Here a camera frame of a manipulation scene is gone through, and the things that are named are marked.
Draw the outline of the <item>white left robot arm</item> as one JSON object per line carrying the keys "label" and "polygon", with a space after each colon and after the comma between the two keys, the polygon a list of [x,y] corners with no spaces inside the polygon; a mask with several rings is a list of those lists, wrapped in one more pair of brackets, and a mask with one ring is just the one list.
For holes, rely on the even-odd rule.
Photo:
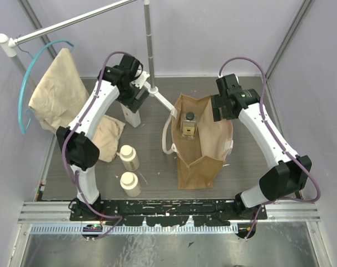
{"label": "white left robot arm", "polygon": [[93,139],[108,108],[119,102],[128,110],[130,118],[136,118],[138,110],[149,93],[143,88],[149,74],[134,56],[123,53],[119,64],[103,66],[89,99],[67,127],[56,131],[62,151],[64,166],[74,175],[77,198],[84,202],[82,214],[89,220],[97,220],[102,207],[95,178],[95,165],[100,156],[99,146]]}

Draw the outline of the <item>clear glass perfume bottle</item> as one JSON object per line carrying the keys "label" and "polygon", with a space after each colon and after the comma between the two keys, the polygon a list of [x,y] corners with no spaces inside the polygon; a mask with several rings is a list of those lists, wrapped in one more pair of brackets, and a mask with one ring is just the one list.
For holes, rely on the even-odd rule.
{"label": "clear glass perfume bottle", "polygon": [[193,112],[181,114],[181,138],[186,140],[194,140],[197,134],[199,116]]}

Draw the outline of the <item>white bottle with dark cap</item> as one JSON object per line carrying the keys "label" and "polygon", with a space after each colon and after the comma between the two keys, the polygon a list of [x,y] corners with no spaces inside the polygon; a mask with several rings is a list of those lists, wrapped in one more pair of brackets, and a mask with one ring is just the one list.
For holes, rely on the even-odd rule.
{"label": "white bottle with dark cap", "polygon": [[137,111],[136,113],[133,113],[123,104],[121,104],[121,108],[126,122],[128,122],[132,127],[137,128],[141,124],[140,112]]}

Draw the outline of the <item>brown canvas tote bag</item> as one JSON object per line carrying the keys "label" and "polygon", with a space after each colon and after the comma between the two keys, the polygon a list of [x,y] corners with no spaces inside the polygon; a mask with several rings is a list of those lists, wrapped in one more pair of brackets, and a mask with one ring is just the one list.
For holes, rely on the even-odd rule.
{"label": "brown canvas tote bag", "polygon": [[[198,115],[197,134],[183,139],[183,115]],[[195,99],[180,95],[165,122],[162,150],[176,154],[178,187],[181,190],[208,189],[225,164],[233,148],[233,125],[230,120],[214,121],[211,96]]]}

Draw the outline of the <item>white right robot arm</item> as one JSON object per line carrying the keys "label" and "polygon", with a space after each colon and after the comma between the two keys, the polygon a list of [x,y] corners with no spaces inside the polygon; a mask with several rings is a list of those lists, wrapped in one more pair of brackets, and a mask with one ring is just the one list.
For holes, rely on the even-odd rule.
{"label": "white right robot arm", "polygon": [[254,207],[302,190],[308,176],[301,168],[311,170],[312,163],[286,143],[274,124],[266,125],[269,115],[255,89],[242,89],[235,74],[218,78],[216,84],[219,92],[211,97],[214,121],[240,120],[259,145],[269,168],[256,186],[235,196],[235,214],[247,219]]}

